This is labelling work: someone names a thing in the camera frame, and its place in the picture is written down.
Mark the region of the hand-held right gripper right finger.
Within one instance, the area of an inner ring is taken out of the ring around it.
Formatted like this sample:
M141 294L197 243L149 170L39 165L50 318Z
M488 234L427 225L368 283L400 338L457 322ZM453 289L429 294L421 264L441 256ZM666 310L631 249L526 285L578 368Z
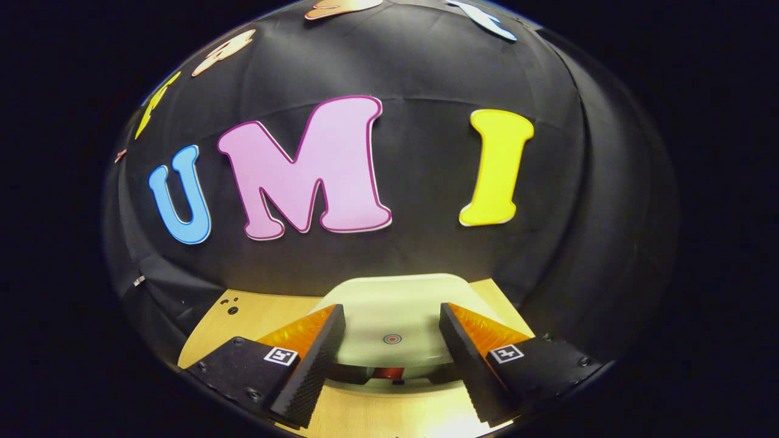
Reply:
M603 364L553 336L528 336L453 303L439 329L478 419L525 425L586 388Z

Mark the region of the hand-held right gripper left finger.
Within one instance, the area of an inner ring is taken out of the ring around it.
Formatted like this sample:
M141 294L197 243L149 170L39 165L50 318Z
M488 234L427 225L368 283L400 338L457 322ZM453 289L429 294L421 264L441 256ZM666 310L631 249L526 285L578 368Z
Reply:
M306 428L345 326L343 306L330 305L258 341L234 336L186 373L248 415Z

